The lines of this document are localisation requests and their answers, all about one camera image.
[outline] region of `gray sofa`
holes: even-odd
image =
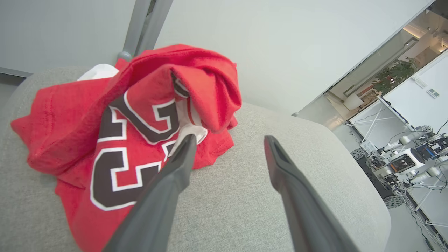
[[[38,89],[75,81],[88,69],[34,74],[0,113],[0,251],[79,251],[56,179],[31,169],[11,120],[27,115]],[[235,146],[191,173],[179,197],[168,251],[293,251],[280,195],[272,188],[263,136],[275,136],[363,252],[383,251],[388,210],[350,153],[322,125],[244,104],[231,130]]]

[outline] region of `green plant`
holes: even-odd
[[[408,57],[406,57],[406,60],[396,60],[392,63],[392,66],[388,66],[379,72],[375,76],[377,80],[372,82],[374,84],[373,88],[385,94],[413,75],[417,71],[415,60]]]

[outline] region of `doorway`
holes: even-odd
[[[387,94],[448,46],[448,3],[437,0],[324,95],[347,120]]]

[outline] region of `white wall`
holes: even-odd
[[[156,48],[185,43],[237,63],[243,100],[297,112],[432,0],[174,0]]]
[[[28,73],[114,64],[135,0],[2,0],[0,67]]]
[[[401,115],[414,126],[430,125],[437,131],[448,119],[448,51],[427,64],[413,76],[419,76],[428,87],[421,88],[412,78],[387,93],[384,98],[391,102]],[[439,92],[439,98],[426,93],[429,89]],[[448,126],[441,133],[448,132]]]

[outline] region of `floor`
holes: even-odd
[[[319,96],[295,116],[324,125],[350,152],[360,148],[361,137],[352,131],[351,127],[344,124],[351,116],[351,112],[341,102],[333,100],[330,96]],[[428,251],[420,230],[405,205],[389,209],[389,213],[392,229],[385,252]],[[436,247],[436,251],[441,252],[440,247]]]
[[[341,103],[328,96],[319,96],[295,116],[324,125],[344,144],[347,150],[359,148],[361,138],[352,128],[345,125],[351,112]]]
[[[5,106],[16,88],[25,78],[9,74],[0,74],[0,110]]]

